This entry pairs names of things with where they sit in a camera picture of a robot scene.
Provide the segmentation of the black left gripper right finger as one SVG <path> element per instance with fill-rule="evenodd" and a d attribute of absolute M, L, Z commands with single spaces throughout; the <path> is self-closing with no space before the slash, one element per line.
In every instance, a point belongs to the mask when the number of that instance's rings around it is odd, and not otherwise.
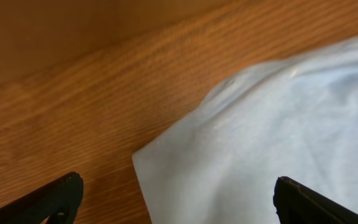
<path fill-rule="evenodd" d="M 286 176 L 276 181 L 273 204 L 281 224 L 358 224 L 358 214 Z"/>

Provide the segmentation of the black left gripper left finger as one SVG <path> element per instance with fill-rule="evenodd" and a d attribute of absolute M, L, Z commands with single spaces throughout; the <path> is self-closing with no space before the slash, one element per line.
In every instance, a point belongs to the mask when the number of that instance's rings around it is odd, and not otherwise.
<path fill-rule="evenodd" d="M 64 176 L 0 208 L 0 224 L 73 224 L 84 194 L 77 172 Z"/>

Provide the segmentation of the light blue printed t-shirt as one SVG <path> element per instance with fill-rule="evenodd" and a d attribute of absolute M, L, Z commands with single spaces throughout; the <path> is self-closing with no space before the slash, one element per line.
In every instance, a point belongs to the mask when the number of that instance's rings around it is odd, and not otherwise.
<path fill-rule="evenodd" d="M 358 213 L 358 37 L 224 80 L 132 160 L 153 223 L 277 223 L 280 176 Z"/>

